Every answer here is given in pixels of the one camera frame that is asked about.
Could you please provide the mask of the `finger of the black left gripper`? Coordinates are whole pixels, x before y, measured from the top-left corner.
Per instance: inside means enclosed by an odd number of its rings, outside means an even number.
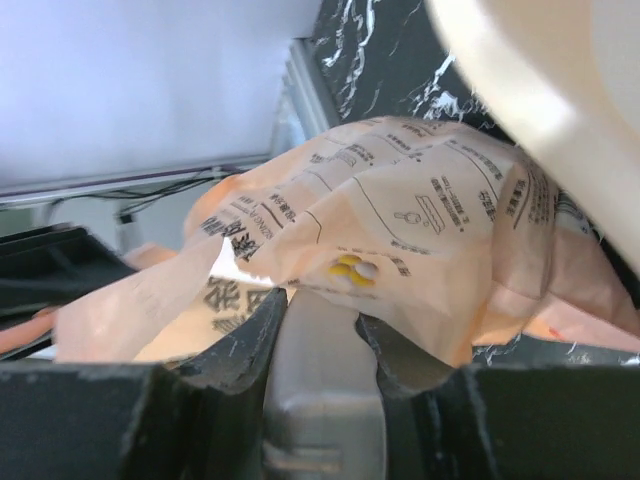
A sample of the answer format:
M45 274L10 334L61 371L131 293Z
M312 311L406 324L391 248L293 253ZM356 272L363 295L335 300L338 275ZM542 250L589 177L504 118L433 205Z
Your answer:
M75 300L136 270L83 227L49 226L1 238L1 317Z

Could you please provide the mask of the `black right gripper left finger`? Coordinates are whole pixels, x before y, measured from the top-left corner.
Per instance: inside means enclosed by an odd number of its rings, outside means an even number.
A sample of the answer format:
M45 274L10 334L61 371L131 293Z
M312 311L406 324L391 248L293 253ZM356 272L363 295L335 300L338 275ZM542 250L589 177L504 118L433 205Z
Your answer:
M181 366L1 366L5 479L257 479L271 356L287 309L250 318Z

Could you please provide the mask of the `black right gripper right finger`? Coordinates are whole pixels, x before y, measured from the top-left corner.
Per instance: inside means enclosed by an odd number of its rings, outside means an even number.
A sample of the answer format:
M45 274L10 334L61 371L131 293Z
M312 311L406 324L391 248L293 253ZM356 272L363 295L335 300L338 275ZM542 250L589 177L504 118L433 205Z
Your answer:
M524 334L453 368L385 322L377 362L392 479L635 479L639 358Z

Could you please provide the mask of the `clear plastic scoop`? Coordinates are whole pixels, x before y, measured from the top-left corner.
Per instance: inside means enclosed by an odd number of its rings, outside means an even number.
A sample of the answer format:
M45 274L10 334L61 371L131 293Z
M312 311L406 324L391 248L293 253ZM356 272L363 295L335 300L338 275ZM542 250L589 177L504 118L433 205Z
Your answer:
M292 297L263 405L267 479L383 479L386 424L377 361L356 311L320 295Z

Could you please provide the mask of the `pink cat litter bag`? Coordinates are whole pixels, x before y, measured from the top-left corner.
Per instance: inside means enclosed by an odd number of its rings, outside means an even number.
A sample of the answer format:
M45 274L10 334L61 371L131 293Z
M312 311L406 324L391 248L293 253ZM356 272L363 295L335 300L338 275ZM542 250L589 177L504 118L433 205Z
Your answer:
M383 319L452 366L519 333L639 349L638 309L588 220L521 149L378 117L212 187L177 255L57 312L57 360L133 360L226 258Z

